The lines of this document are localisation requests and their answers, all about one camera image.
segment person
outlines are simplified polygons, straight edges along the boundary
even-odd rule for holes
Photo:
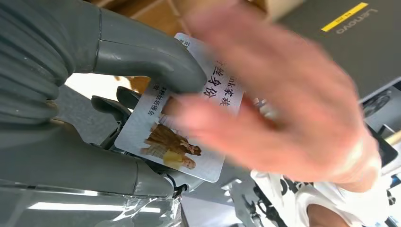
[[[158,143],[178,154],[201,155],[202,150],[199,146],[190,144],[186,138],[175,134],[171,129],[162,124],[154,124],[150,130],[152,133],[144,143]]]
[[[181,96],[180,129],[265,173],[259,174],[265,180],[260,184],[278,194],[280,184],[269,185],[268,179],[314,182],[308,189],[313,193],[303,195],[315,201],[294,196],[293,210],[303,215],[294,214],[300,218],[293,226],[383,221],[388,201],[379,184],[381,160],[353,81],[319,45],[262,18],[232,0],[194,9],[186,17],[193,36],[225,61],[246,94],[238,116],[197,95]],[[261,116],[252,98],[266,100],[275,117]]]
[[[143,155],[152,155],[163,160],[163,164],[173,169],[180,169],[180,167],[186,167],[188,169],[194,169],[196,163],[191,158],[185,156],[185,154],[177,153],[171,149],[166,149],[164,145],[160,145],[154,142],[148,142],[150,147],[142,148],[140,153]]]

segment white card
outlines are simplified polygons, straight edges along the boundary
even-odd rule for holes
[[[175,37],[187,47],[207,75],[202,96],[237,114],[243,91],[237,81],[226,74],[224,63],[213,60],[201,41],[181,33]],[[115,146],[205,181],[216,182],[224,157],[177,130],[168,111],[170,103],[177,102],[174,96],[166,86],[152,80],[117,137]]]

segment finger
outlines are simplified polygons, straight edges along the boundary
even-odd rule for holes
[[[205,26],[210,20],[216,25]],[[339,94],[354,95],[342,82],[334,84],[331,78],[346,78],[350,83],[318,48],[277,26],[261,26],[251,9],[215,9],[194,17],[190,25],[220,53],[248,91],[266,98],[282,118],[299,121],[310,116],[302,103],[335,103]]]
[[[259,107],[253,104],[253,101],[246,95],[242,98],[240,105],[238,118],[248,121],[249,124],[261,124],[264,123],[266,127],[270,129],[276,129],[276,124],[270,120],[266,119],[260,112]]]
[[[290,148],[291,142],[270,131],[262,122],[231,115],[226,109],[207,100],[187,96],[180,99],[182,108],[178,126],[200,143],[230,156],[238,163],[262,171],[286,172],[289,160],[302,160],[302,153]]]

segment gray plastic part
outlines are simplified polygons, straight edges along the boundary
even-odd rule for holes
[[[11,141],[0,144],[0,179],[98,192],[138,192],[139,195],[145,195],[144,189],[157,184],[147,195],[167,197],[173,193],[169,182],[142,160],[86,144],[70,124],[53,120],[52,124],[32,130],[35,133],[15,127],[0,130],[0,133],[7,132],[2,140]],[[52,143],[42,143],[48,138]]]
[[[177,93],[198,92],[206,76],[178,41],[81,0],[0,0],[0,27],[0,178],[172,195],[142,161],[90,146],[52,120],[51,100],[74,72],[145,75]]]
[[[105,9],[101,13],[96,73],[149,76],[177,93],[203,88],[202,68],[178,40]]]

